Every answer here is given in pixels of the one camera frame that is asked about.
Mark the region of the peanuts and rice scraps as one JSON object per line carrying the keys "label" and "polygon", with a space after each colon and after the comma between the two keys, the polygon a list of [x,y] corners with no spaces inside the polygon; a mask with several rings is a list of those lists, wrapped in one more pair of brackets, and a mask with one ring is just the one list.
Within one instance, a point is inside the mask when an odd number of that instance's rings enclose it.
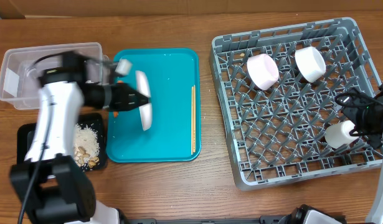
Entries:
{"label": "peanuts and rice scraps", "polygon": [[74,137],[74,161],[76,164],[83,169],[95,168],[100,162],[97,133],[88,126],[82,128],[76,124]]}

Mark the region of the pink bowl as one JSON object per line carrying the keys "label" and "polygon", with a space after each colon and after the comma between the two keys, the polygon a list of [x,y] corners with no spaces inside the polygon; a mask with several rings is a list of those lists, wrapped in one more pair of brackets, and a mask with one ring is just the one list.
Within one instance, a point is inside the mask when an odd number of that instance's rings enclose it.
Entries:
{"label": "pink bowl", "polygon": [[276,62],[268,54],[259,54],[247,60],[248,75],[261,90],[268,90],[279,79]]}

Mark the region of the white bowl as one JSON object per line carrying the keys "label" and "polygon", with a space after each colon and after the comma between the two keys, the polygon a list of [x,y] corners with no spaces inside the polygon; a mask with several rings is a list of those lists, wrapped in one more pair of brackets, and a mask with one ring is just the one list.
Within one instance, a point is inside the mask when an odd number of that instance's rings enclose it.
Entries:
{"label": "white bowl", "polygon": [[295,52],[295,62],[303,78],[313,83],[326,72],[321,52],[315,47],[305,47]]}

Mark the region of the white cup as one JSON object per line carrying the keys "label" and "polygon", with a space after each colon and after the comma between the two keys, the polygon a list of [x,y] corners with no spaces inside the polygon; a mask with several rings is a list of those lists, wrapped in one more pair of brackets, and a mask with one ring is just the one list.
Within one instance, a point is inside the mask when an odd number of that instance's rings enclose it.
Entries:
{"label": "white cup", "polygon": [[330,147],[335,149],[344,144],[350,144],[358,138],[357,136],[351,136],[349,134],[354,127],[354,123],[350,120],[333,124],[325,130],[325,141]]}

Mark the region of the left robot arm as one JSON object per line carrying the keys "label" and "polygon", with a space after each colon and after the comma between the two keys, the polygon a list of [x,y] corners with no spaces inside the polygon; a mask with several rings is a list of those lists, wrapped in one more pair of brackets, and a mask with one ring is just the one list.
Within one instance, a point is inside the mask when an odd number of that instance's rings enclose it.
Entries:
{"label": "left robot arm", "polygon": [[99,60],[110,69],[109,83],[88,79],[90,57],[59,53],[60,65],[38,78],[40,108],[34,138],[24,162],[11,167],[11,184],[22,203],[19,218],[32,223],[126,223],[124,213],[99,202],[86,174],[74,160],[75,126],[83,106],[109,111],[139,109],[144,130],[152,125],[147,76],[136,72],[136,86],[116,82],[131,63]]}

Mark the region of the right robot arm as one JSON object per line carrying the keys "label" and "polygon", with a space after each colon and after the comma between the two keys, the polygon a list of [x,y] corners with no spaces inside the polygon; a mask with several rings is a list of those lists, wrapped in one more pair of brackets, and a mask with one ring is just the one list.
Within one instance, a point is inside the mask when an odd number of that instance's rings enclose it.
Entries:
{"label": "right robot arm", "polygon": [[354,124],[349,132],[352,136],[365,136],[373,149],[379,149],[382,154],[382,165],[377,186],[376,197],[366,223],[383,224],[383,84],[379,93],[368,96],[355,88],[335,97],[335,102],[341,106],[341,112]]}

